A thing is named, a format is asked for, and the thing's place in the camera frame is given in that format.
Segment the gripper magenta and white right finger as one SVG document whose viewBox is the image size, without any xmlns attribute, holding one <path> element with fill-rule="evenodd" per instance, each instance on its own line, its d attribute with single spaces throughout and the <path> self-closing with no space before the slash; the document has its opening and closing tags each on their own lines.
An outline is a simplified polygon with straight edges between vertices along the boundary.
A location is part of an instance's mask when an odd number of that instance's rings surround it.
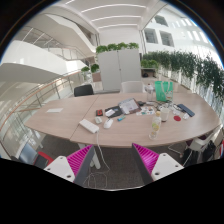
<svg viewBox="0 0 224 224">
<path fill-rule="evenodd" d="M 136 143 L 132 144 L 132 153 L 145 185 L 183 169 L 167 153 L 158 154 Z"/>
</svg>

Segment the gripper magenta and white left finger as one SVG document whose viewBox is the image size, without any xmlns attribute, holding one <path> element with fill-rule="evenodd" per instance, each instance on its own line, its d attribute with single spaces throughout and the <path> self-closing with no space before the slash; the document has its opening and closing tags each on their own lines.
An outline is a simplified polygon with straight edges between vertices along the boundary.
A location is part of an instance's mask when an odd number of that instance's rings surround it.
<svg viewBox="0 0 224 224">
<path fill-rule="evenodd" d="M 51 162 L 45 171 L 82 186 L 94 156 L 94 146 L 88 145 L 69 156 L 59 156 Z"/>
</svg>

